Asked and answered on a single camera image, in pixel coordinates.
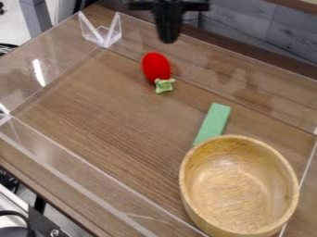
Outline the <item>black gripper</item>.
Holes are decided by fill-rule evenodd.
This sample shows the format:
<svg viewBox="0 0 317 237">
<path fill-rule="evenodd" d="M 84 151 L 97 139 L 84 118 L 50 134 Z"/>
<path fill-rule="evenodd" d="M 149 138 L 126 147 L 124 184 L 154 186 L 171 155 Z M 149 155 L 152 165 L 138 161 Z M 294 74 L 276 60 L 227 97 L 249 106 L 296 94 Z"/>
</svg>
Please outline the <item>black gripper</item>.
<svg viewBox="0 0 317 237">
<path fill-rule="evenodd" d="M 209 0 L 128 0 L 130 10 L 149 10 L 154 12 L 158 28 L 158 37 L 166 43 L 175 43 L 183 28 L 183 13 L 188 11 L 209 11 Z M 160 9 L 172 9 L 169 13 L 169 33 L 168 19 Z"/>
</svg>

